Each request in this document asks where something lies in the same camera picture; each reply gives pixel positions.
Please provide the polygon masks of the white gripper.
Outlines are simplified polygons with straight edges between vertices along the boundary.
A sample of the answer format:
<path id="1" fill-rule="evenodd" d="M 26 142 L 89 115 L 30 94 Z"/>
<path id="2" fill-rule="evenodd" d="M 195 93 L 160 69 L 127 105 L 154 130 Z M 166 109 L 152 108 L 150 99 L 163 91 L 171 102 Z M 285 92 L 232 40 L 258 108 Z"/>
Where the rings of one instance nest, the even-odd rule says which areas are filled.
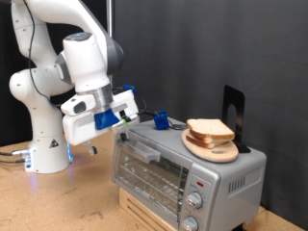
<path id="1" fill-rule="evenodd" d="M 109 105 L 103 106 L 92 94 L 75 94 L 62 105 L 62 112 L 66 140 L 73 145 L 83 142 L 90 155 L 97 153 L 96 147 L 90 144 L 91 139 L 112 131 L 127 141 L 127 135 L 121 132 L 140 122 L 132 90 L 115 95 Z"/>

